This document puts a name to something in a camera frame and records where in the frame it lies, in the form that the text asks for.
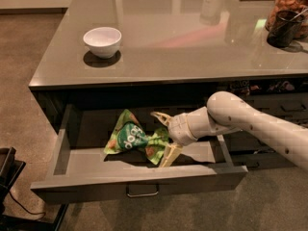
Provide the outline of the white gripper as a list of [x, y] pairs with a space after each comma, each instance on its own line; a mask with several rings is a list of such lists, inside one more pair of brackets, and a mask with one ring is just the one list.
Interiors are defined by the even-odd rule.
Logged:
[[161, 112], [151, 112], [150, 114], [167, 127], [169, 136], [176, 142], [167, 145], [159, 164], [159, 167], [170, 167], [181, 154], [183, 146], [196, 142], [197, 138], [190, 130], [186, 113], [173, 117]]

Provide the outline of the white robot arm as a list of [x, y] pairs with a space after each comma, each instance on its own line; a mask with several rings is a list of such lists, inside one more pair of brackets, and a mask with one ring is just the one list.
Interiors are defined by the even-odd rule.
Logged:
[[308, 169], [308, 129], [260, 112], [237, 95], [218, 91], [205, 107], [170, 116], [152, 112], [178, 146], [187, 146], [206, 136], [244, 130], [298, 167]]

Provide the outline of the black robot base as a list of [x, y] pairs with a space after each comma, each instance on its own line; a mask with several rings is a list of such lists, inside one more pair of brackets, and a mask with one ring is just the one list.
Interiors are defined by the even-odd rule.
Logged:
[[67, 204], [60, 207], [52, 223], [4, 215], [4, 200], [12, 195], [11, 188], [26, 166], [15, 158], [15, 152], [13, 147], [0, 148], [0, 231], [60, 231]]

